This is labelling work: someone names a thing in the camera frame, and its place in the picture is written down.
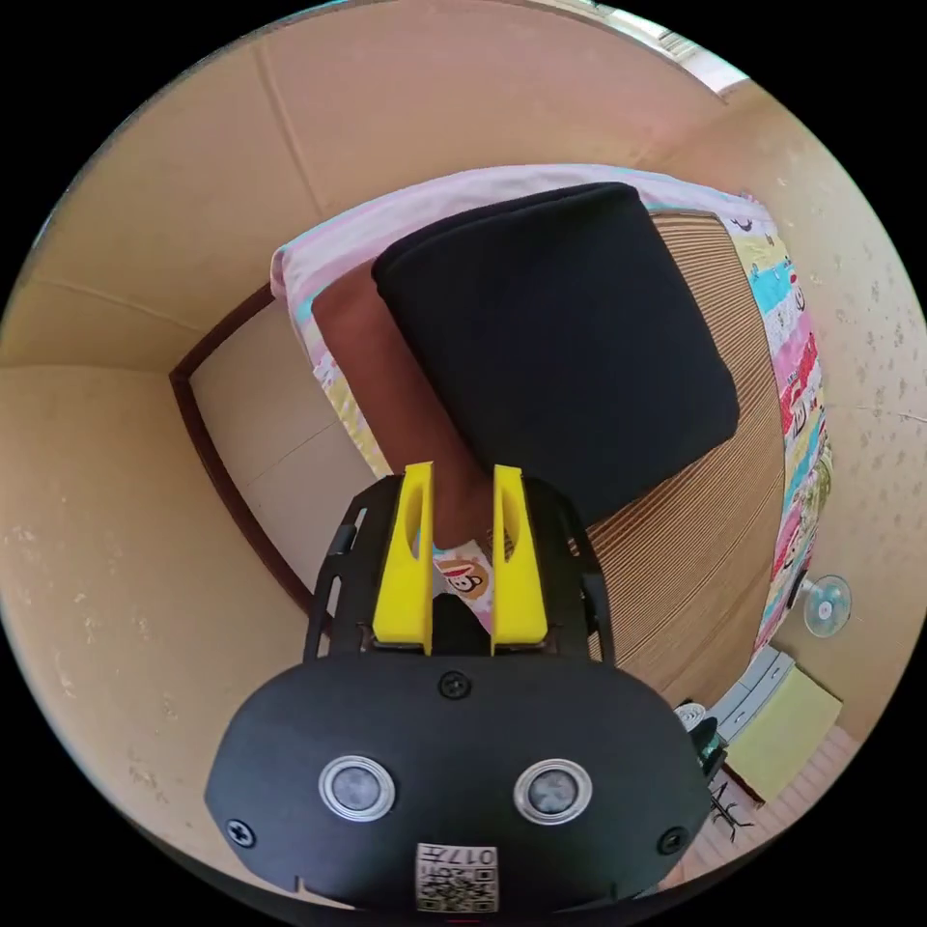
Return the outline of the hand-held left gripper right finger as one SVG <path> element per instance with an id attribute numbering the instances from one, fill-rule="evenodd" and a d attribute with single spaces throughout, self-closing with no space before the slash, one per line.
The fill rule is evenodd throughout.
<path id="1" fill-rule="evenodd" d="M 492 653 L 543 645 L 548 618 L 523 477 L 500 464 L 493 472 L 492 570 Z"/>

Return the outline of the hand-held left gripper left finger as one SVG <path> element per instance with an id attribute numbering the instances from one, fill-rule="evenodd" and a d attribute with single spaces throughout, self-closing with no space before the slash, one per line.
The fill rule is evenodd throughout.
<path id="1" fill-rule="evenodd" d="M 434 465 L 406 468 L 388 536 L 373 633 L 382 647 L 430 647 L 433 638 Z"/>

